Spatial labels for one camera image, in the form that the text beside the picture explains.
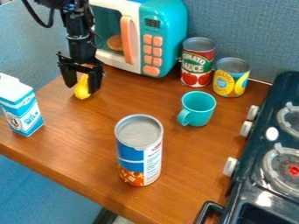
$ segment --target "microwave keypad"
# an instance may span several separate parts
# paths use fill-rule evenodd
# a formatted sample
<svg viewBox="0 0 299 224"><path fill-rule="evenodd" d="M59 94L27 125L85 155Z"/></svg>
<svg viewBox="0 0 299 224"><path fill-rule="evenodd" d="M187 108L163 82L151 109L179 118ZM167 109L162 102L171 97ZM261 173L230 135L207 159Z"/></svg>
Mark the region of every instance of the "microwave keypad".
<svg viewBox="0 0 299 224"><path fill-rule="evenodd" d="M158 76L160 74L160 69L154 66L144 66L143 72L148 75Z"/></svg>
<svg viewBox="0 0 299 224"><path fill-rule="evenodd" d="M149 35L149 34L145 34L143 35L143 43L145 45L151 45L153 42L153 36Z"/></svg>
<svg viewBox="0 0 299 224"><path fill-rule="evenodd" d="M163 64L162 62L162 37L153 37L149 34L143 35L143 52L144 58L143 61L146 66L143 67L143 72L148 75L158 76L160 74L159 67Z"/></svg>
<svg viewBox="0 0 299 224"><path fill-rule="evenodd" d="M153 48L150 45L144 45L143 51L144 53L151 55L153 52Z"/></svg>
<svg viewBox="0 0 299 224"><path fill-rule="evenodd" d="M154 58L153 59L153 64L154 64L155 67L160 67L162 65L162 59Z"/></svg>
<svg viewBox="0 0 299 224"><path fill-rule="evenodd" d="M144 55L144 62L146 64L151 64L153 63L153 57L149 56L149 55Z"/></svg>
<svg viewBox="0 0 299 224"><path fill-rule="evenodd" d="M161 38L161 37L154 37L153 38L153 44L154 44L154 46L162 46L162 44L163 44L163 38Z"/></svg>
<svg viewBox="0 0 299 224"><path fill-rule="evenodd" d="M158 47L154 47L153 54L154 56L160 58L162 56L162 49Z"/></svg>

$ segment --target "teal cup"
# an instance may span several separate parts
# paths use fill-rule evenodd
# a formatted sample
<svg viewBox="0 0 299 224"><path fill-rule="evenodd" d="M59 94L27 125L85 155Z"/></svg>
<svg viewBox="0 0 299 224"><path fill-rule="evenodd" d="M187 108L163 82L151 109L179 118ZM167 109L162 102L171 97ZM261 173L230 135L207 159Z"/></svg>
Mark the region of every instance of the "teal cup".
<svg viewBox="0 0 299 224"><path fill-rule="evenodd" d="M208 93L192 91L182 97L182 111L177 116L177 121L183 126L204 126L212 117L216 108L215 98Z"/></svg>

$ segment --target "blue wall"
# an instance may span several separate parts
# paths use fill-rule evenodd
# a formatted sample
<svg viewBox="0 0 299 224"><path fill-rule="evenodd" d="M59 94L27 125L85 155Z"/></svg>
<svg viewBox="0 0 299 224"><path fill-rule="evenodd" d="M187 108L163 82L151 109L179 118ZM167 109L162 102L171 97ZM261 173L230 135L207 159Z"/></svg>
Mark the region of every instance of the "blue wall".
<svg viewBox="0 0 299 224"><path fill-rule="evenodd" d="M29 1L48 20L49 10ZM0 6L0 73L20 78L36 90L59 75L56 52L65 51L65 28L56 12L55 26L39 26L23 6L14 0Z"/></svg>
<svg viewBox="0 0 299 224"><path fill-rule="evenodd" d="M299 70L299 1L184 0L189 36L213 39L217 58L238 57L252 77L273 81L286 70Z"/></svg>

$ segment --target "wooden table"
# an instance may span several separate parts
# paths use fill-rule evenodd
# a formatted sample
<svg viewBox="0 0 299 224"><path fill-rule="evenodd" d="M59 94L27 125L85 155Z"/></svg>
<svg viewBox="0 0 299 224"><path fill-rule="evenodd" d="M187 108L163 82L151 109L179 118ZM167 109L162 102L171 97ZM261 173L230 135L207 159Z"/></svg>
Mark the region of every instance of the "wooden table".
<svg viewBox="0 0 299 224"><path fill-rule="evenodd" d="M86 196L135 223L192 223L206 200L225 202L228 157L238 157L239 135L250 105L261 104L268 86L249 82L240 98L223 98L212 85L180 84L178 70L156 80L106 67L101 91L85 101L73 97L59 77L37 92L45 126L25 138L0 119L0 153ZM181 96L203 90L218 105L204 128L177 123ZM164 126L163 169L157 182L132 187L118 177L114 126L124 116L149 114Z"/></svg>

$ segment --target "stove burner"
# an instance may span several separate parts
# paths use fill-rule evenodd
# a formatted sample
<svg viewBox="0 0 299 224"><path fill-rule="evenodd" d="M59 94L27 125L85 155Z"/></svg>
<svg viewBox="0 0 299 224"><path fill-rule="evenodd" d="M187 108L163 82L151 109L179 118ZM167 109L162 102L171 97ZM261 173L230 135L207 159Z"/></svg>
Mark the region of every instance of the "stove burner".
<svg viewBox="0 0 299 224"><path fill-rule="evenodd" d="M298 166L293 166L291 165L289 168L288 168L288 171L291 175L293 176L299 176L299 167Z"/></svg>
<svg viewBox="0 0 299 224"><path fill-rule="evenodd" d="M277 121L281 128L294 137L299 137L299 107L287 102L277 114Z"/></svg>
<svg viewBox="0 0 299 224"><path fill-rule="evenodd" d="M284 148L276 143L265 155L263 169L271 184L299 197L299 150Z"/></svg>

